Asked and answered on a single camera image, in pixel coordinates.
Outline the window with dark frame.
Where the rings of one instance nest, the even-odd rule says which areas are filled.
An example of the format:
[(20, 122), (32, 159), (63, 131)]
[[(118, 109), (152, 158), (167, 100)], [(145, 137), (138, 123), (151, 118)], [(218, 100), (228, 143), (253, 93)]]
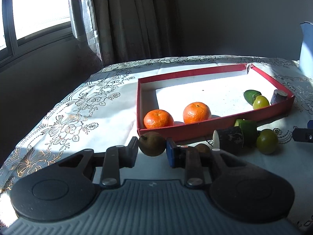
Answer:
[(1, 0), (1, 71), (57, 41), (72, 38), (69, 0)]

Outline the green plum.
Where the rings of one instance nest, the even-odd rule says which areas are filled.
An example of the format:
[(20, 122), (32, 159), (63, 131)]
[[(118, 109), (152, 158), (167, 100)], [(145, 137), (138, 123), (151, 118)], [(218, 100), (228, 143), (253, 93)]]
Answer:
[(260, 132), (256, 147), (263, 154), (272, 154), (279, 145), (277, 134), (271, 129), (264, 129)]
[(253, 110), (268, 107), (270, 103), (263, 95), (257, 96), (253, 101)]

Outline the orange mandarin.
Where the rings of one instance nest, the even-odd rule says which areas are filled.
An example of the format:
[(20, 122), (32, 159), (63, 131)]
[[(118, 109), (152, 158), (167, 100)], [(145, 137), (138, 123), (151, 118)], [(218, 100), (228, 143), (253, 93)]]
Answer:
[(211, 119), (210, 108), (202, 102), (193, 102), (185, 107), (183, 121), (185, 124), (198, 123)]
[(171, 114), (161, 109), (154, 109), (152, 111), (149, 111), (145, 115), (143, 121), (147, 129), (168, 127), (174, 125), (174, 119)]

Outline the red cardboard tray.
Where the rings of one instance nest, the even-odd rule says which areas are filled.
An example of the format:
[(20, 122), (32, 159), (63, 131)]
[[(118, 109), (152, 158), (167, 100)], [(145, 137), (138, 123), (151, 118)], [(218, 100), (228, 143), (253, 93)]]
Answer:
[[(244, 99), (246, 90), (257, 90), (271, 100), (275, 90), (287, 97), (261, 109), (253, 109)], [(275, 78), (253, 64), (234, 64), (201, 69), (183, 70), (140, 78), (137, 86), (137, 132), (149, 130), (144, 126), (145, 115), (154, 109), (167, 111), (174, 125), (156, 129), (164, 138), (184, 141), (209, 136), (216, 129), (235, 124), (237, 119), (256, 122), (272, 120), (289, 112), (295, 95)], [(212, 118), (199, 123), (185, 124), (183, 110), (192, 102), (206, 104)]]

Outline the dark sugarcane piece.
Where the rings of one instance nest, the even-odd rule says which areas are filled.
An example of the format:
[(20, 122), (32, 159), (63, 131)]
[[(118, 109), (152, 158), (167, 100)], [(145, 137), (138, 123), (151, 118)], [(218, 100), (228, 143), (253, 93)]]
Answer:
[(212, 135), (213, 148), (237, 155), (244, 145), (244, 135), (239, 126), (217, 129)]

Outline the brown longan with stem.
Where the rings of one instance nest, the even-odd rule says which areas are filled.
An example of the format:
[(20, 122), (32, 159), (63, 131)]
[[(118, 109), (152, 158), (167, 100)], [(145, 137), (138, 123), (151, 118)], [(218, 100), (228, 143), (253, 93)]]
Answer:
[(147, 132), (139, 137), (139, 148), (147, 156), (159, 156), (166, 146), (165, 138), (157, 132)]

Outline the sugarcane piece in tray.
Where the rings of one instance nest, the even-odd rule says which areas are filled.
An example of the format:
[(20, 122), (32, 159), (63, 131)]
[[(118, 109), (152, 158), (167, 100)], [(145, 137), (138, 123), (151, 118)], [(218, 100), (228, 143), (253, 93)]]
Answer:
[(271, 105), (285, 101), (288, 98), (288, 94), (283, 90), (275, 89), (271, 98)]

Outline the brown longan round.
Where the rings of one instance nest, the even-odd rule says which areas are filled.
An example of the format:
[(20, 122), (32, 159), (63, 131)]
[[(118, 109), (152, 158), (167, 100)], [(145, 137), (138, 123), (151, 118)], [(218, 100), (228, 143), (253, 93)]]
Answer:
[(209, 146), (204, 144), (204, 143), (199, 143), (198, 145), (195, 146), (195, 149), (197, 149), (199, 153), (209, 153), (210, 152)]

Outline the floral white tablecloth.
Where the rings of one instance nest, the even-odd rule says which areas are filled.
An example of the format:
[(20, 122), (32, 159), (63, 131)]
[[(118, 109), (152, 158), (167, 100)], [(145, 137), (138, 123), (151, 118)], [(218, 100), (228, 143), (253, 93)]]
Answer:
[(265, 123), (279, 138), (270, 155), (246, 150), (240, 156), (288, 180), (296, 198), (289, 220), (302, 231), (312, 229), (312, 145), (295, 142), (292, 131), (312, 119), (312, 78), (297, 61), (232, 55), (170, 57), (110, 65), (92, 74), (55, 105), (22, 139), (1, 167), (1, 230), (17, 217), (9, 194), (21, 178), (85, 148), (102, 152), (126, 144), (136, 134), (136, 90), (139, 78), (229, 64), (254, 64), (295, 96), (287, 117)]

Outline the patterned brown curtain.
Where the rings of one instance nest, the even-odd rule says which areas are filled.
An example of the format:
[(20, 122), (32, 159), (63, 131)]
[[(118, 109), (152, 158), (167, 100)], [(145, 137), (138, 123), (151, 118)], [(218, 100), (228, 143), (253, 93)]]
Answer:
[(181, 56), (176, 0), (68, 0), (83, 64), (103, 68), (125, 61)]

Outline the orange mandarin in tray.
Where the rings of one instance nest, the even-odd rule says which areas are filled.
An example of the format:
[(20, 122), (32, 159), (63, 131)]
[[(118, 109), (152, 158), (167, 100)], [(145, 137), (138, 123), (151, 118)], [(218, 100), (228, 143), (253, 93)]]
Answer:
[(193, 102), (185, 107), (183, 121), (185, 124), (198, 123), (211, 119), (210, 108), (202, 102)]

